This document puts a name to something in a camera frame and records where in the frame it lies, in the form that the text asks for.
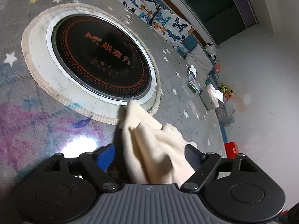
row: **gray ribbed panel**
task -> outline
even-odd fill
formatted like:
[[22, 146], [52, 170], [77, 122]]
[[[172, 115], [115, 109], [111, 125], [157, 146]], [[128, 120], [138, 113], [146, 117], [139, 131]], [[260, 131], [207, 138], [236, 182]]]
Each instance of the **gray ribbed panel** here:
[[127, 184], [116, 193], [103, 194], [89, 213], [68, 224], [191, 223], [228, 224], [229, 222], [210, 213], [197, 195], [182, 193], [173, 184]]

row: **yellow star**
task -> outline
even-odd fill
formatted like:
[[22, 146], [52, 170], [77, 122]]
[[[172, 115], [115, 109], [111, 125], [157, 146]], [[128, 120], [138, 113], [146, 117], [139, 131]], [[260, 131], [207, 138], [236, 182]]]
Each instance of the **yellow star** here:
[[30, 3], [36, 3], [37, 0], [30, 0]]

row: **metal screw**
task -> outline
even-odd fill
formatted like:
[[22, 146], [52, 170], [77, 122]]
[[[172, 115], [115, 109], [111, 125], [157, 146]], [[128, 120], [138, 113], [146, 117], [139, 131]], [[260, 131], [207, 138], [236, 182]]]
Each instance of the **metal screw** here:
[[198, 188], [198, 185], [196, 183], [189, 182], [189, 183], [185, 183], [183, 187], [188, 190], [195, 190]]
[[117, 184], [115, 183], [111, 183], [111, 182], [107, 182], [103, 184], [103, 188], [107, 189], [107, 190], [114, 190], [117, 188]]

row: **beige ribbed mat border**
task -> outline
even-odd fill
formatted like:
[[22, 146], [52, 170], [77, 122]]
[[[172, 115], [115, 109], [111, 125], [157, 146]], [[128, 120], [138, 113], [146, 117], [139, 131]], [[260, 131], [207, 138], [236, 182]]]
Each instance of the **beige ribbed mat border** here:
[[153, 66], [154, 66], [154, 69], [155, 69], [155, 72], [156, 72], [156, 80], [157, 80], [156, 100], [155, 100], [154, 105], [151, 108], [151, 111], [149, 112], [150, 115], [153, 116], [157, 112], [157, 110], [158, 110], [158, 107], [159, 107], [159, 104], [160, 104], [160, 97], [161, 97], [160, 75], [159, 75], [157, 64], [156, 64], [153, 56], [151, 55], [150, 51], [148, 50], [148, 48], [146, 47], [146, 45], [144, 44], [144, 42], [140, 39], [140, 37], [136, 33], [134, 33], [130, 28], [128, 28], [128, 26], [125, 23], [123, 23], [119, 19], [113, 17], [109, 13], [107, 13], [104, 10], [99, 9], [98, 7], [95, 7], [95, 6], [91, 6], [91, 5], [84, 4], [84, 3], [66, 3], [66, 4], [61, 4], [61, 5], [54, 6], [54, 7], [51, 7], [49, 9], [44, 10], [42, 13], [40, 13], [38, 16], [36, 16], [29, 23], [29, 25], [26, 27], [26, 29], [25, 29], [25, 31], [24, 31], [24, 33], [22, 35], [21, 47], [22, 47], [22, 51], [23, 51], [23, 55], [24, 55], [24, 59], [25, 59], [26, 65], [27, 65], [28, 70], [30, 71], [33, 79], [37, 82], [37, 84], [43, 90], [45, 90], [53, 98], [55, 98], [56, 100], [58, 100], [63, 105], [65, 105], [65, 106], [67, 106], [67, 107], [75, 110], [76, 112], [78, 112], [80, 114], [83, 114], [83, 115], [85, 115], [87, 117], [90, 117], [92, 115], [91, 116], [92, 119], [100, 121], [100, 122], [103, 122], [103, 123], [111, 124], [111, 125], [118, 125], [120, 123], [120, 121], [123, 120], [123, 119], [119, 119], [119, 118], [106, 117], [106, 116], [97, 114], [95, 112], [92, 112], [90, 110], [87, 110], [85, 108], [75, 106], [76, 105], [75, 102], [72, 102], [71, 100], [67, 99], [65, 96], [61, 95], [53, 87], [51, 87], [50, 84], [46, 80], [44, 80], [44, 78], [42, 78], [42, 76], [40, 75], [40, 73], [38, 72], [38, 70], [36, 69], [35, 65], [32, 62], [32, 58], [31, 58], [31, 54], [30, 54], [30, 50], [29, 50], [29, 35], [30, 35], [30, 32], [32, 31], [32, 29], [34, 28], [34, 26], [36, 25], [36, 23], [43, 16], [45, 16], [47, 13], [50, 13], [50, 12], [53, 12], [55, 10], [62, 9], [62, 8], [73, 8], [73, 9], [77, 9], [78, 7], [84, 7], [84, 8], [92, 9], [93, 11], [97, 11], [97, 12], [105, 14], [106, 16], [109, 16], [110, 18], [112, 18], [113, 20], [115, 20], [117, 23], [119, 23], [123, 27], [125, 27], [130, 33], [132, 33], [135, 36], [135, 38], [141, 43], [141, 45], [143, 46], [143, 48], [146, 50], [148, 56], [150, 57], [150, 59], [152, 61]]

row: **wooden trim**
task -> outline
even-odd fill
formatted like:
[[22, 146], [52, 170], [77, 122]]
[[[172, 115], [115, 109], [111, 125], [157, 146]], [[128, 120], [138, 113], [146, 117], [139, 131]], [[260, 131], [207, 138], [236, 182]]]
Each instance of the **wooden trim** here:
[[[162, 1], [165, 2], [165, 4], [169, 6], [169, 8], [171, 8], [171, 10], [173, 10], [178, 16], [180, 16], [182, 19], [190, 23], [188, 19], [182, 14], [182, 12], [170, 0], [162, 0]], [[205, 46], [207, 44], [196, 30], [193, 31], [193, 34], [195, 38], [198, 40], [198, 42], [201, 43], [202, 46]]]

